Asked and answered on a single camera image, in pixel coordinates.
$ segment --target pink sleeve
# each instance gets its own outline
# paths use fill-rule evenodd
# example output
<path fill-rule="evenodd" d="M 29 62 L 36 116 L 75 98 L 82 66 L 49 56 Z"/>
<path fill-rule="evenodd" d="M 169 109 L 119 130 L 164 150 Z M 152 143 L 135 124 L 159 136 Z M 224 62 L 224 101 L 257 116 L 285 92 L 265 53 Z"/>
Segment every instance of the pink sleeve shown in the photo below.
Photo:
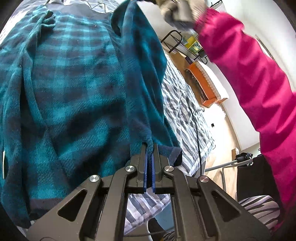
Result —
<path fill-rule="evenodd" d="M 232 16 L 208 9 L 195 29 L 210 61 L 227 78 L 260 132 L 261 153 L 288 209 L 296 201 L 296 95 L 286 74 L 243 28 Z"/>

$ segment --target silver bolt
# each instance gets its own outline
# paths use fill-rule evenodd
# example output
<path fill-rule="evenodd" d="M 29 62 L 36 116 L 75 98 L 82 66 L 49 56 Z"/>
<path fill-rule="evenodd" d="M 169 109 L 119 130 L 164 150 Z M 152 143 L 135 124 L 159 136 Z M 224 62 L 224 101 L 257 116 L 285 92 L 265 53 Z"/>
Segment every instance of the silver bolt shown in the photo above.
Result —
<path fill-rule="evenodd" d="M 98 175 L 92 175 L 89 177 L 89 180 L 93 183 L 97 182 L 100 179 Z"/>
<path fill-rule="evenodd" d="M 172 166 L 165 166 L 165 171 L 166 172 L 172 172 L 174 168 Z"/>
<path fill-rule="evenodd" d="M 209 178 L 208 178 L 207 176 L 201 176 L 201 177 L 200 177 L 200 181 L 201 181 L 202 183 L 207 183 L 207 182 L 209 181 Z"/>
<path fill-rule="evenodd" d="M 127 172 L 133 172 L 134 169 L 135 169 L 134 166 L 127 166 L 127 167 L 126 167 L 126 171 L 127 171 Z"/>

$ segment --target bed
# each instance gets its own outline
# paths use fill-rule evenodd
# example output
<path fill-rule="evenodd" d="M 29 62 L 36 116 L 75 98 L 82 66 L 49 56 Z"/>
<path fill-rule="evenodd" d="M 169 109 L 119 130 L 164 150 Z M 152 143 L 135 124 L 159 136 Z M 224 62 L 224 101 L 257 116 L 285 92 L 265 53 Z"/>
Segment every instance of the bed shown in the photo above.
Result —
<path fill-rule="evenodd" d="M 0 44 L 15 24 L 30 10 L 46 0 L 24 0 L 12 14 L 0 34 Z M 64 0 L 65 5 L 87 4 L 97 12 L 112 12 L 118 6 L 114 0 Z M 209 126 L 206 124 L 195 96 L 183 76 L 166 55 L 167 67 L 162 83 L 164 114 L 168 119 L 182 149 L 182 164 L 178 168 L 186 175 L 194 175 L 200 167 L 197 138 L 200 145 L 201 162 L 205 162 L 214 147 Z M 124 233 L 148 221 L 170 203 L 168 194 L 156 195 L 149 188 L 145 194 L 130 194 L 127 204 Z"/>

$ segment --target person's arm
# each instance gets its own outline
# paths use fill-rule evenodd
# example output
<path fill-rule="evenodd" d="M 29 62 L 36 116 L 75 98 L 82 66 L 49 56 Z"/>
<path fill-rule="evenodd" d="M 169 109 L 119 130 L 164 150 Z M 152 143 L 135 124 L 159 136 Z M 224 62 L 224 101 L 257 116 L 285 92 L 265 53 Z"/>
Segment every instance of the person's arm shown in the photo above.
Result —
<path fill-rule="evenodd" d="M 296 201 L 296 95 L 286 74 L 243 28 L 237 19 L 213 9 L 207 9 L 195 27 L 210 61 L 222 71 L 260 132 L 261 153 L 287 209 Z"/>

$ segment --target black plastic gripper frame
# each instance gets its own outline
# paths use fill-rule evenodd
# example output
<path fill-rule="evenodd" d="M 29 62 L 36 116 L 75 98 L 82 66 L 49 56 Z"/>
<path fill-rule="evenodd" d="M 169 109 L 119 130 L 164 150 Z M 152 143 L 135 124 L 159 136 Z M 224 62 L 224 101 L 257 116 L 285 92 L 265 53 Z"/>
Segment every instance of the black plastic gripper frame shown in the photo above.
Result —
<path fill-rule="evenodd" d="M 175 235 L 182 241 L 265 241 L 268 228 L 207 176 L 185 176 L 153 152 L 153 190 L 170 194 Z M 28 230 L 30 241 L 121 241 L 128 194 L 146 191 L 146 146 L 114 175 L 91 176 Z"/>

